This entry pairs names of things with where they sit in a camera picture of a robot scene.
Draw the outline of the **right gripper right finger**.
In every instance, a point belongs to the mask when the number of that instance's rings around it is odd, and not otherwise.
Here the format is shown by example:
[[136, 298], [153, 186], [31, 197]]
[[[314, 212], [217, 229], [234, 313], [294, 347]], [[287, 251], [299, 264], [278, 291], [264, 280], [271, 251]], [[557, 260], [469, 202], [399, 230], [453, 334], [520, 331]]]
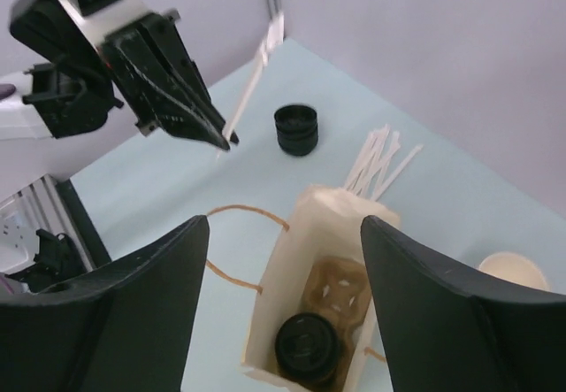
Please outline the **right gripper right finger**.
[[563, 295], [482, 273], [375, 216], [361, 242], [394, 390], [564, 390]]

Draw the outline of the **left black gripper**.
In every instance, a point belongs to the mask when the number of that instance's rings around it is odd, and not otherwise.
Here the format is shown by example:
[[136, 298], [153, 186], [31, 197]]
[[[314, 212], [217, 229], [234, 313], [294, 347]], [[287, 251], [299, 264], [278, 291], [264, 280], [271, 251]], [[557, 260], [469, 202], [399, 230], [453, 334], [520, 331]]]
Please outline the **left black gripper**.
[[141, 32], [108, 37], [101, 58], [58, 0], [16, 0], [10, 33], [47, 59], [27, 72], [32, 91], [23, 96], [55, 138], [102, 127], [109, 111], [124, 103], [114, 96], [111, 77], [148, 134], [207, 142], [222, 151], [240, 139], [222, 134], [226, 121], [214, 106], [203, 77], [170, 16], [151, 13]]

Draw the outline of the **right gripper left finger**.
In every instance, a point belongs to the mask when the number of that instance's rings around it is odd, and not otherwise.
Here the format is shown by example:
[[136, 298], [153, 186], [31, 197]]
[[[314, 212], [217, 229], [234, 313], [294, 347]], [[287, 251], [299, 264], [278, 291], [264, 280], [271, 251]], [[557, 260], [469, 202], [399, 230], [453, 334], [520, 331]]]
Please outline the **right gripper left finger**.
[[92, 272], [4, 297], [2, 390], [180, 390], [209, 237], [195, 216]]

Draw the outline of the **single brown pulp carrier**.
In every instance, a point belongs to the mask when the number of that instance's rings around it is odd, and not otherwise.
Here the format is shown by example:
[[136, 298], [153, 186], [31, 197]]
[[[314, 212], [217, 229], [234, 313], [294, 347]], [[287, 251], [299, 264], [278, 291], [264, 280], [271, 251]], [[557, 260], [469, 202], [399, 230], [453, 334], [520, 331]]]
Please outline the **single brown pulp carrier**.
[[353, 334], [363, 324], [370, 300], [363, 264], [342, 257], [321, 257], [306, 280], [302, 309], [326, 318], [340, 334]]

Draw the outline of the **single white straw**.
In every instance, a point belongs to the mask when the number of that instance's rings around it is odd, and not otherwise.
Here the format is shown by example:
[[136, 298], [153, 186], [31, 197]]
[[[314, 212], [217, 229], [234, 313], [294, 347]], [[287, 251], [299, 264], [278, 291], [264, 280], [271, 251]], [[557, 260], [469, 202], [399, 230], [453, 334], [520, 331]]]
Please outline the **single white straw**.
[[272, 53], [283, 43], [285, 34], [285, 15], [279, 11], [270, 21], [266, 34], [260, 42], [253, 59], [251, 73], [244, 86], [240, 99], [232, 116], [226, 122], [222, 130], [222, 135], [229, 141], [232, 134], [244, 113], [249, 99], [251, 98], [262, 73], [269, 64]]

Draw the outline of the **black plastic cup lid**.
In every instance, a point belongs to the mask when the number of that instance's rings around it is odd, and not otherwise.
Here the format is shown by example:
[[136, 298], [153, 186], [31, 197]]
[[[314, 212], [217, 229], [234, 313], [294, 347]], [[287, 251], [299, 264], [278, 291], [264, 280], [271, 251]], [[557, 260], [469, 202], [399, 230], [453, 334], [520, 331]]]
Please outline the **black plastic cup lid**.
[[300, 312], [281, 325], [274, 351], [279, 369], [285, 375], [295, 380], [320, 382], [336, 370], [341, 345], [329, 320], [314, 312]]

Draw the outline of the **tan paper bag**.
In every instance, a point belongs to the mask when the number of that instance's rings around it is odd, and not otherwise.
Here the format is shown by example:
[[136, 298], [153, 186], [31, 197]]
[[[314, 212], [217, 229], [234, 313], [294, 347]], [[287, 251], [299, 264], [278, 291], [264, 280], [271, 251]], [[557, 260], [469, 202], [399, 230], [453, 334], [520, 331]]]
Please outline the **tan paper bag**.
[[298, 197], [289, 219], [262, 215], [282, 227], [257, 284], [235, 279], [212, 263], [207, 266], [232, 284], [256, 291], [256, 301], [241, 365], [246, 376], [281, 391], [309, 391], [276, 362], [276, 334], [299, 312], [314, 312], [331, 322], [341, 355], [328, 390], [354, 391], [371, 353], [377, 323], [360, 238], [365, 217], [392, 227], [401, 218], [383, 204], [344, 188], [315, 185]]

